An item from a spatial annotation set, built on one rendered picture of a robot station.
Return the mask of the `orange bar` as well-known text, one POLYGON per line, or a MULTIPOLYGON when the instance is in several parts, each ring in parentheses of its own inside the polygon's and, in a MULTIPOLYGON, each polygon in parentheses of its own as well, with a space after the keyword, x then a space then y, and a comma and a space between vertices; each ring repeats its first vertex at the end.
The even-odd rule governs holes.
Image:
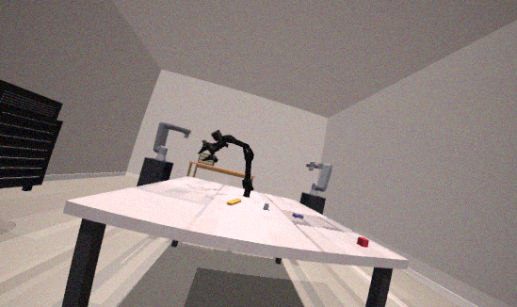
POLYGON ((236 204, 236 203, 238 203, 238 202, 241 202, 241 200, 239 200, 239 199, 233 199, 233 200, 227 201, 227 202, 226 202, 226 204, 228 204, 228 205, 234 205, 234 204, 236 204))

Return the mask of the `small red block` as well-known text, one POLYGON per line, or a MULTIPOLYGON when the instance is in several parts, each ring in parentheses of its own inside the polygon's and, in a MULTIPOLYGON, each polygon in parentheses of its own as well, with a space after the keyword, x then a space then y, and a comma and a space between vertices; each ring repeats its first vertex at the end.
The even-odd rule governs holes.
POLYGON ((366 247, 368 248, 368 241, 366 238, 364 237, 358 237, 358 241, 357 241, 357 244, 362 246, 362 247, 366 247))

